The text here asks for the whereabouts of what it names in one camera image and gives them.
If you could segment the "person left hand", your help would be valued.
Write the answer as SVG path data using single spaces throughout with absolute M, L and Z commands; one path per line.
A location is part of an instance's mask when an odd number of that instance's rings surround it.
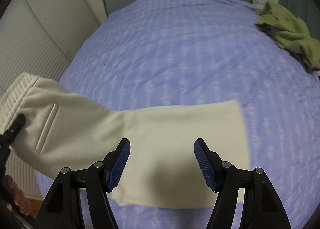
M 29 199 L 25 197 L 25 194 L 19 189 L 17 183 L 9 175 L 6 176 L 8 181 L 8 186 L 12 189 L 12 197 L 16 206 L 19 207 L 21 213 L 25 215 L 30 215 L 33 211 Z

